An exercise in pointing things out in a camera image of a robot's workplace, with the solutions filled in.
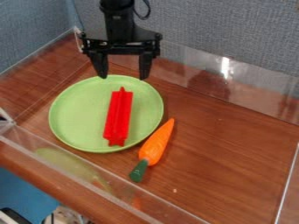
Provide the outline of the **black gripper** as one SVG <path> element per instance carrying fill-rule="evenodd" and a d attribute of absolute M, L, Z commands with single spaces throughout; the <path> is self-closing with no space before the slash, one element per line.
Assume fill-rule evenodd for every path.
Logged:
<path fill-rule="evenodd" d="M 134 30 L 129 42 L 114 42 L 103 38 L 93 38 L 83 31 L 79 34 L 82 51 L 91 56 L 93 66 L 102 79 L 109 77 L 109 55 L 141 55 L 139 78 L 147 79 L 151 73 L 153 59 L 161 55 L 161 41 L 163 35 L 141 27 Z"/>

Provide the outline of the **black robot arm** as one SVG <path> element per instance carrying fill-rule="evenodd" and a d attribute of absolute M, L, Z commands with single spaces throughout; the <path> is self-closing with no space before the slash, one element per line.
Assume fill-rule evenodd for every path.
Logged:
<path fill-rule="evenodd" d="M 82 51 L 102 79 L 109 77 L 109 55 L 138 55 L 139 79 L 149 77 L 163 35 L 139 27 L 135 17 L 149 19 L 150 14 L 150 10 L 145 16 L 138 14 L 135 0 L 99 0 L 95 10 L 79 11 Z"/>

